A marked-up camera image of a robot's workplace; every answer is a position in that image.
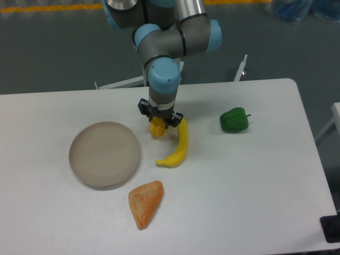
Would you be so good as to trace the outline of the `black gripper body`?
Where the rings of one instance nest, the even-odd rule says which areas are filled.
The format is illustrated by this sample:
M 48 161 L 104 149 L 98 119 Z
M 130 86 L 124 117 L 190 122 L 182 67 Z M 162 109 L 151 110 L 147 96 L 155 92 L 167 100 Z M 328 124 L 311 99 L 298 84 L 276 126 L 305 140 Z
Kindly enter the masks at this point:
M 154 117 L 158 117 L 163 120 L 166 125 L 173 125 L 173 109 L 174 104 L 170 107 L 166 106 L 166 109 L 162 109 L 164 105 L 159 108 L 157 105 L 153 106 L 151 103 L 148 104 L 149 116 L 148 121 L 151 122 Z

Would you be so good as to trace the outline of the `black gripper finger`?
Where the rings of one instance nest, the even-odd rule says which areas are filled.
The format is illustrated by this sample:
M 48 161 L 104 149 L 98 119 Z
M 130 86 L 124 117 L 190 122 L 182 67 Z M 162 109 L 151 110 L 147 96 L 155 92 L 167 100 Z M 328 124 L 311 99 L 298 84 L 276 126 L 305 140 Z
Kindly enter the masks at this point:
M 148 121 L 151 122 L 152 120 L 152 114 L 149 108 L 149 101 L 147 101 L 144 98 L 141 98 L 138 103 L 138 109 L 140 113 L 148 118 Z
M 169 126 L 176 128 L 183 119 L 183 114 L 172 112 L 164 118 L 165 128 L 168 129 Z

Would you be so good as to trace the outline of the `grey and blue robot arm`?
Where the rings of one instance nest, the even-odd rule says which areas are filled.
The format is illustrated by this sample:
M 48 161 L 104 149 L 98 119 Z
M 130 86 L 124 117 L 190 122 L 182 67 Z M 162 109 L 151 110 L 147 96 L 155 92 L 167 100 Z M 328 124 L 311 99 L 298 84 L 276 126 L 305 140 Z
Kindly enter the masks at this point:
M 140 113 L 177 127 L 183 118 L 174 112 L 181 82 L 178 60 L 219 48 L 218 21 L 208 18 L 204 1 L 103 1 L 102 5 L 112 28 L 133 28 L 133 44 L 149 87 L 149 98 L 138 103 Z

